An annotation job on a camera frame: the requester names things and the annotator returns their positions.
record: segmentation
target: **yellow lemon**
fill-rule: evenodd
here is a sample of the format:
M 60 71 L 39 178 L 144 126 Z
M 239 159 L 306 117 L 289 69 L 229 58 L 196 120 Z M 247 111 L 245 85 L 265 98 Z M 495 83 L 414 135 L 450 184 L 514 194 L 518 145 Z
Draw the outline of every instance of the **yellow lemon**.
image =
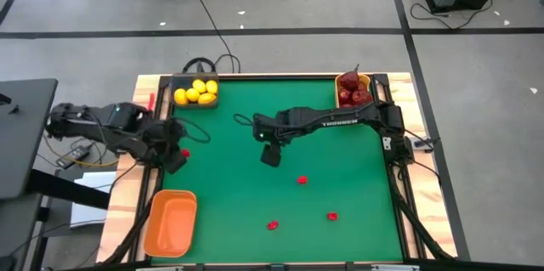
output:
M 211 104 L 216 98 L 213 93 L 203 93 L 198 97 L 198 104 Z
M 184 105 L 189 103 L 189 101 L 185 97 L 185 90 L 182 88 L 176 89 L 176 91 L 173 93 L 173 100 L 178 105 Z
M 185 97 L 187 97 L 187 99 L 192 102 L 196 102 L 200 95 L 201 94 L 198 93 L 198 91 L 194 88 L 187 89 L 187 92 L 185 93 Z
M 203 80 L 194 80 L 193 81 L 193 88 L 198 91 L 198 93 L 205 93 L 206 92 L 206 84 Z
M 210 81 L 206 82 L 206 90 L 209 93 L 217 94 L 218 93 L 218 83 L 215 82 L 214 80 L 210 80 Z

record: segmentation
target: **concrete floor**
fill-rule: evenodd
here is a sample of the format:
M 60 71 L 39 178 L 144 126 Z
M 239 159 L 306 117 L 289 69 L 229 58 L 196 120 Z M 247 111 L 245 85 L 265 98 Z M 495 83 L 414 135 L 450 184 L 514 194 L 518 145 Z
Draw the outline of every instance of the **concrete floor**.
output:
M 0 7 L 6 1 L 0 0 Z M 421 2 L 402 1 L 406 11 Z M 204 2 L 223 29 L 240 25 L 246 29 L 401 28 L 394 0 Z M 468 15 L 452 13 L 447 21 L 460 24 Z M 408 22 L 412 28 L 440 28 L 434 21 L 410 16 Z M 539 0 L 494 0 L 494 6 L 468 27 L 543 26 L 544 7 Z M 14 0 L 0 25 L 0 37 L 3 32 L 211 28 L 198 0 Z M 471 258 L 544 264 L 540 187 L 544 126 L 539 119 L 544 114 L 544 35 L 413 38 Z M 412 71 L 401 34 L 256 35 L 225 40 L 244 72 L 345 71 L 357 63 L 363 71 Z M 189 59 L 214 59 L 224 52 L 217 37 L 63 38 L 59 34 L 23 40 L 4 36 L 0 75 L 2 80 L 54 77 L 59 79 L 55 102 L 100 106 L 130 100 L 138 74 L 180 71 Z M 229 72 L 230 66 L 225 63 L 219 69 Z M 41 160 L 37 167 L 50 170 Z M 98 234 L 58 238 L 50 243 L 44 266 L 74 267 L 98 240 Z

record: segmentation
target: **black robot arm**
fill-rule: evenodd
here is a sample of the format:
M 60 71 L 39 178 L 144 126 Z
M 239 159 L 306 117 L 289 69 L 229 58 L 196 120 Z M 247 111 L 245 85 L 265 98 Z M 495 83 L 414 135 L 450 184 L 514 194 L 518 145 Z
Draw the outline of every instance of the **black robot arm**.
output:
M 340 127 L 365 124 L 382 136 L 383 150 L 388 161 L 412 160 L 411 142 L 404 136 L 404 122 L 399 106 L 372 102 L 349 108 L 313 110 L 295 107 L 282 110 L 275 118 L 253 115 L 253 137 L 267 143 L 261 161 L 277 167 L 281 160 L 281 147 L 293 138 L 310 134 L 322 127 Z
M 136 161 L 174 173 L 187 161 L 178 141 L 186 131 L 175 119 L 155 120 L 149 110 L 131 103 L 105 107 L 58 104 L 45 127 L 49 137 L 84 137 L 103 143 L 119 154 L 129 153 Z

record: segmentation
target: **green mat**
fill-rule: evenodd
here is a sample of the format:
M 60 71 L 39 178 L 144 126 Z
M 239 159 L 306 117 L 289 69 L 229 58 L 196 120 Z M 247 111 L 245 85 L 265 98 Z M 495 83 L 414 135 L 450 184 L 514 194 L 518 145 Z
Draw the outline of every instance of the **green mat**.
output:
M 188 163 L 166 174 L 164 189 L 196 194 L 190 250 L 167 263 L 400 261 L 402 255 L 379 136 L 366 126 L 330 127 L 295 138 L 277 168 L 260 161 L 263 143 L 235 113 L 275 116 L 293 106 L 334 107 L 332 81 L 228 81 L 214 110 L 175 110 L 212 136 L 182 139 Z M 188 126 L 194 137 L 198 131 Z M 297 184 L 301 175 L 306 185 Z M 338 220 L 327 220 L 337 212 Z M 279 227 L 267 230 L 276 220 Z

